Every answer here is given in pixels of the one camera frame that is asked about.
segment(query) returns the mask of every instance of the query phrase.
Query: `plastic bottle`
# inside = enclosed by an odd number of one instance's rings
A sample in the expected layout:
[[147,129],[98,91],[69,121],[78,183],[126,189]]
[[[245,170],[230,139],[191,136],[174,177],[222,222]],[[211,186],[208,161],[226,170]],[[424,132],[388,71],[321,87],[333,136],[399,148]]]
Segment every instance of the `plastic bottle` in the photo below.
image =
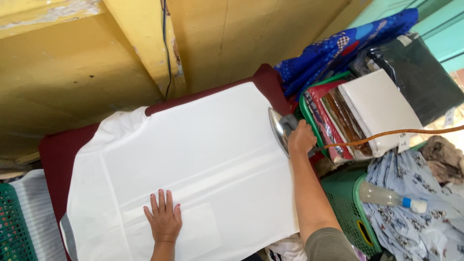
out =
[[359,187],[359,200],[364,203],[390,207],[403,206],[416,213],[425,213],[427,211],[427,201],[403,197],[393,190],[372,185],[367,181],[363,181]]

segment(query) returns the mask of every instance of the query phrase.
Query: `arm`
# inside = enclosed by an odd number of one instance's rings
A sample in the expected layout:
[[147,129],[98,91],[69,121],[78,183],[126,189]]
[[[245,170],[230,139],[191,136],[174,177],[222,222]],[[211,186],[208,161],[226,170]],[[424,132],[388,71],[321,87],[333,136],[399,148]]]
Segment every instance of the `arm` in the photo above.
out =
[[173,261],[175,241],[182,227],[180,205],[177,204],[173,208],[173,198],[169,190],[166,192],[166,202],[162,189],[158,191],[158,199],[159,203],[157,204],[155,195],[151,194],[150,202],[153,214],[150,213],[148,207],[143,207],[155,240],[150,261]]
[[342,230],[308,160],[308,152],[316,144],[311,126],[300,120],[289,137],[289,154],[295,182],[295,202],[300,236],[305,246],[309,236],[321,228]]

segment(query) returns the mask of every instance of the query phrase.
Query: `blue floral fabric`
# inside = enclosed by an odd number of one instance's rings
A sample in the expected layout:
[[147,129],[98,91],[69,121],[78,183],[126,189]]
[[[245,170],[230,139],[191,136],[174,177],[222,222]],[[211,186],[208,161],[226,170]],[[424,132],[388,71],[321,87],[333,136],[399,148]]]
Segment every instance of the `blue floral fabric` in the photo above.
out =
[[366,181],[411,199],[427,211],[363,203],[379,243],[398,261],[464,260],[464,199],[440,187],[422,154],[391,150],[373,160]]
[[405,9],[390,17],[333,34],[306,47],[299,57],[281,61],[274,68],[282,77],[284,95],[288,97],[296,93],[298,99],[306,87],[345,72],[358,51],[406,33],[417,19],[417,9]]

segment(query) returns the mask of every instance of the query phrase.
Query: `right hand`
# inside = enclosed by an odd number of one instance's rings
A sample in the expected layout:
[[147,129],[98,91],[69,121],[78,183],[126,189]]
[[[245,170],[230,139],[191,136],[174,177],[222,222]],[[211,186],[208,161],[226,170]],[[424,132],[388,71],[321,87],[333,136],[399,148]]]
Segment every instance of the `right hand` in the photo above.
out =
[[292,131],[289,136],[289,154],[305,154],[314,148],[317,138],[311,129],[311,125],[306,124],[306,120],[300,120],[296,130]]
[[182,227],[182,219],[180,217],[180,204],[173,208],[173,197],[171,192],[166,191],[166,202],[164,202],[164,191],[158,191],[159,203],[156,203],[154,194],[150,195],[151,211],[148,207],[143,207],[145,216],[150,222],[151,232],[155,243],[170,242],[175,243],[179,236]]

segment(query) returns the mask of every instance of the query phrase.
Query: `gray sleeve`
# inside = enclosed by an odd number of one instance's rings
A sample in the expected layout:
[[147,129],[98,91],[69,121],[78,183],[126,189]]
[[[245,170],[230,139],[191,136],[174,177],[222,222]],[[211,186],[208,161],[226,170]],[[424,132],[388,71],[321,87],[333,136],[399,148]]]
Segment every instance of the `gray sleeve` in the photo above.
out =
[[306,241],[308,261],[359,261],[346,236],[336,228],[321,228]]

